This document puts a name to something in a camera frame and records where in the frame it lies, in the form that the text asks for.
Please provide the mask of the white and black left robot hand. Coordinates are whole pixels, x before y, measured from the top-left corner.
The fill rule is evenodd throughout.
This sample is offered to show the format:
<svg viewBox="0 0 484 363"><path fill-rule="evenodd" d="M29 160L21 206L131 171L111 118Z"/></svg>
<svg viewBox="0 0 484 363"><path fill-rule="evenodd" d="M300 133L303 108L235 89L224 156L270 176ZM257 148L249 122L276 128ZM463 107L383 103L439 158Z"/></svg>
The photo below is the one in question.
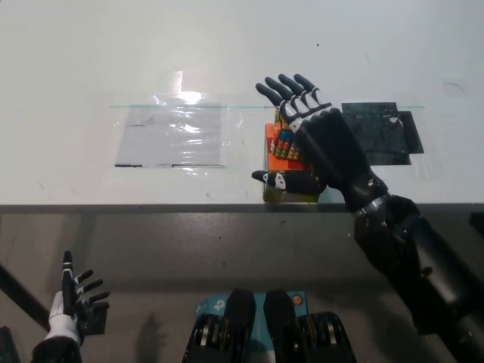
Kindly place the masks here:
<svg viewBox="0 0 484 363"><path fill-rule="evenodd" d="M92 275L92 270L76 274L72 253L64 252L61 287L51 304L47 338L67 337L81 346L85 337L105 333L110 293L88 296L87 293L103 284L101 279L86 283Z"/></svg>

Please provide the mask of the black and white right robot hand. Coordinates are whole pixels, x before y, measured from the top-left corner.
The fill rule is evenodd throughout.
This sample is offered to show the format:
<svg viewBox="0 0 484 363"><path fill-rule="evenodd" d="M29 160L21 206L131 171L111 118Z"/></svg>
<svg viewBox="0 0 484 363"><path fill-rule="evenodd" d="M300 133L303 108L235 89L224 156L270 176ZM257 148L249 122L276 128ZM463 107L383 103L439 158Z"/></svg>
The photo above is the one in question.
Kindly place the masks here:
<svg viewBox="0 0 484 363"><path fill-rule="evenodd" d="M275 80L266 77L256 83L282 115L292 132L296 146L311 166L310 171L256 170L252 178L289 193L303 194L338 190L347 209L356 213L383 205L389 196L385 183L371 166L341 111L306 77L281 74Z"/></svg>

